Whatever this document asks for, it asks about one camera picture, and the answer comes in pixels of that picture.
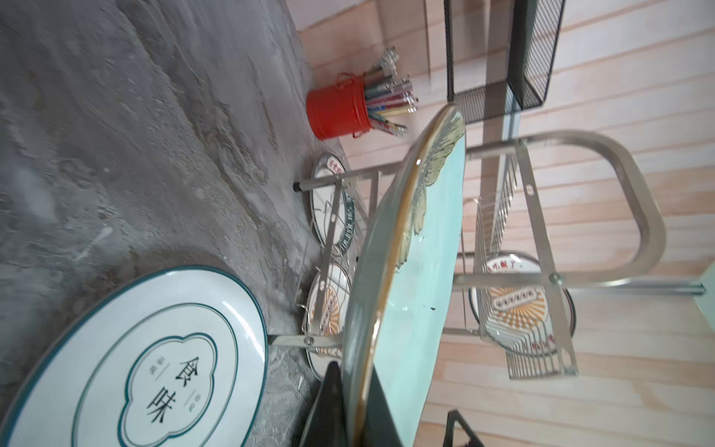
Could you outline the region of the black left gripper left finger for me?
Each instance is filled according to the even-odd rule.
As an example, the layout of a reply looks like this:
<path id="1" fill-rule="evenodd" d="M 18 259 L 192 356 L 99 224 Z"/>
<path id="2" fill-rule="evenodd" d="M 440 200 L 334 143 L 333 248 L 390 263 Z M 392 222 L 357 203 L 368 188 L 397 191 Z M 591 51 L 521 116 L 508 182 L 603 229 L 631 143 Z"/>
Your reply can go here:
<path id="1" fill-rule="evenodd" d="M 309 412 L 301 437 L 301 447 L 339 447 L 347 445 L 346 417 L 341 368 L 329 364 L 318 395 Z"/>

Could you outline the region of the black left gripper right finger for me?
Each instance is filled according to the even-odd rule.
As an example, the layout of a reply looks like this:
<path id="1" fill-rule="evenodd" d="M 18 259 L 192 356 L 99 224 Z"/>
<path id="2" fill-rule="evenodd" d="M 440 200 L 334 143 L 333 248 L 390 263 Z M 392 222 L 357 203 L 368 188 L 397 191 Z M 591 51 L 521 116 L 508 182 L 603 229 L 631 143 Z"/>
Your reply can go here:
<path id="1" fill-rule="evenodd" d="M 463 439 L 462 443 L 458 443 L 458 439 L 456 439 L 455 437 L 458 431 L 463 432 L 463 434 L 465 435 L 465 439 Z M 442 446 L 484 447 L 484 443 L 479 438 L 479 436 L 472 430 L 463 415 L 461 415 L 458 410 L 452 410 L 447 413 L 447 420 Z"/>

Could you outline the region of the orange sunburst plate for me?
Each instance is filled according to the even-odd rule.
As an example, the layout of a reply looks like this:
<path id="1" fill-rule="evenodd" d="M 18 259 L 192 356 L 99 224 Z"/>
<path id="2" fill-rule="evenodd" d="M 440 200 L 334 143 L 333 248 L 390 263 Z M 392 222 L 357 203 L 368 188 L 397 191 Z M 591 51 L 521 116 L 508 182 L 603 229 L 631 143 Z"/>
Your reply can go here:
<path id="1" fill-rule="evenodd" d="M 501 251 L 485 262 L 485 272 L 489 274 L 531 274 L 540 271 L 538 260 L 518 251 Z M 543 286 L 471 288 L 468 299 L 478 324 L 480 311 L 487 312 L 487 338 L 507 352 L 519 352 L 527 357 L 556 353 L 549 302 Z M 562 301 L 573 337 L 577 314 L 567 289 L 562 289 Z"/>
<path id="2" fill-rule="evenodd" d="M 303 329 L 308 331 L 315 316 L 316 302 L 320 292 L 320 276 L 318 272 L 311 285 L 306 307 L 307 314 L 304 317 Z M 320 335 L 340 335 L 346 323 L 347 307 L 351 292 L 351 282 L 346 270 L 340 264 L 331 263 L 325 285 L 324 303 L 320 318 Z M 311 370 L 322 382 L 329 365 L 336 361 L 341 364 L 343 358 L 342 348 L 320 348 L 316 351 L 306 352 Z"/>

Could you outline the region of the light blue flower plate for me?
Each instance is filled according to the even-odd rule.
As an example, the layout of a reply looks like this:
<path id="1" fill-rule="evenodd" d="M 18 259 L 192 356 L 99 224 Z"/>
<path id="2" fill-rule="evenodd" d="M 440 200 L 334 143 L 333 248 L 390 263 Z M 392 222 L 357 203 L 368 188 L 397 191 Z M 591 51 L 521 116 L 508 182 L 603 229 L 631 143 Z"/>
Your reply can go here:
<path id="1" fill-rule="evenodd" d="M 359 255 L 342 362 L 351 446 L 414 442 L 451 301 L 464 175 L 465 121 L 448 104 L 398 166 Z"/>

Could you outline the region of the white green clover plate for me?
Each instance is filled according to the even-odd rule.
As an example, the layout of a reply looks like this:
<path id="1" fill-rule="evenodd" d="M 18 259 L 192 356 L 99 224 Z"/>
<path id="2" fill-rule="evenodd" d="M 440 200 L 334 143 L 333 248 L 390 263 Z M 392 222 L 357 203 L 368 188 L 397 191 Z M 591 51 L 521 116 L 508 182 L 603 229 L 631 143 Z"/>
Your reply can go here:
<path id="1" fill-rule="evenodd" d="M 242 446 L 266 388 L 267 329 L 236 276 L 133 281 L 68 328 L 1 426 L 5 446 Z"/>

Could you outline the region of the green rim lettered plate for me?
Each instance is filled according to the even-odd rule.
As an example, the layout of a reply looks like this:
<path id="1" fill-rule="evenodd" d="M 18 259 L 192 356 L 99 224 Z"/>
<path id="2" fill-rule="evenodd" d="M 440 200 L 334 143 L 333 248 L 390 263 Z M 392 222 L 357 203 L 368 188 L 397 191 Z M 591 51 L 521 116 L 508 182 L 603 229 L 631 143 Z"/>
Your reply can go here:
<path id="1" fill-rule="evenodd" d="M 313 177 L 321 178 L 344 173 L 346 169 L 337 156 L 326 153 L 316 163 Z M 314 227 L 320 244 L 326 244 L 331 223 L 331 211 L 335 186 L 322 186 L 310 191 L 310 207 Z M 333 255 L 346 255 L 355 236 L 356 210 L 355 203 L 346 189 L 341 191 L 335 229 L 333 232 Z"/>

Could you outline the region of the red pen holder cup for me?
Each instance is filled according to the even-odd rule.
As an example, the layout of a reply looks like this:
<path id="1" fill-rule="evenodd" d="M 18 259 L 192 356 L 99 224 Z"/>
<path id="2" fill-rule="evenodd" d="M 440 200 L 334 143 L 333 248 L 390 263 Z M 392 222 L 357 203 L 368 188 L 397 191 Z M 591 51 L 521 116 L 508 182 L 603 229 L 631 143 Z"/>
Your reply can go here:
<path id="1" fill-rule="evenodd" d="M 348 135 L 357 138 L 372 129 L 364 80 L 354 74 L 339 74 L 333 85 L 310 91 L 306 113 L 310 128 L 320 141 Z"/>

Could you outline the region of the bundle of pens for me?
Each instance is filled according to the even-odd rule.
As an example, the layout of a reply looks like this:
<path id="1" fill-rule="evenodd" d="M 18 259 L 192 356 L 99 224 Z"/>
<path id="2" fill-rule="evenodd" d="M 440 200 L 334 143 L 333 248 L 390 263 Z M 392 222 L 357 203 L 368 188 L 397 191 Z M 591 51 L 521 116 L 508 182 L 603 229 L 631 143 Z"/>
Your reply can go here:
<path id="1" fill-rule="evenodd" d="M 407 134 L 408 127 L 390 119 L 415 113 L 419 100 L 413 93 L 411 80 L 398 76 L 399 59 L 395 47 L 387 48 L 359 79 L 364 87 L 365 107 L 371 128 L 402 138 Z"/>

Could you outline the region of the black mesh wall basket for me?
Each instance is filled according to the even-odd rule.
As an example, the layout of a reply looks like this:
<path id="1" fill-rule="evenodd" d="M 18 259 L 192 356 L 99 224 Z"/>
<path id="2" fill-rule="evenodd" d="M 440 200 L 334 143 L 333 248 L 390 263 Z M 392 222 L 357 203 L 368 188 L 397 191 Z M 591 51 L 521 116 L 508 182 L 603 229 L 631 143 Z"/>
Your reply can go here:
<path id="1" fill-rule="evenodd" d="M 447 101 L 476 124 L 549 94 L 563 1 L 445 1 Z"/>

